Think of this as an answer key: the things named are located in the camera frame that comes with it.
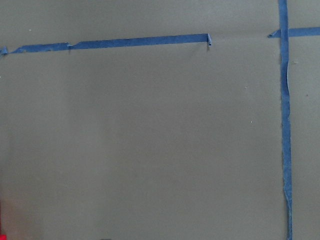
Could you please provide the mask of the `red cube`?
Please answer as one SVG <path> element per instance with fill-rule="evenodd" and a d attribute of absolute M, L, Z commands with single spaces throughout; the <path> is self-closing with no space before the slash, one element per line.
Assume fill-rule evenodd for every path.
<path fill-rule="evenodd" d="M 2 217 L 0 217 L 0 240 L 7 240 L 7 235 L 3 230 Z"/>

